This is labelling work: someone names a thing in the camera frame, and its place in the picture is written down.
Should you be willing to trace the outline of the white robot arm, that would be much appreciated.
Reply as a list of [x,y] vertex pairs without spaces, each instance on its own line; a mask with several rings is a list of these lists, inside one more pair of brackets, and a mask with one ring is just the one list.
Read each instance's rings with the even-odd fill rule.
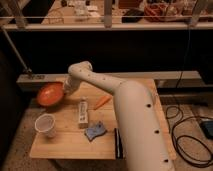
[[175,171],[154,108],[142,83],[95,73],[88,61],[69,66],[64,90],[73,94],[82,81],[113,96],[114,111],[129,171]]

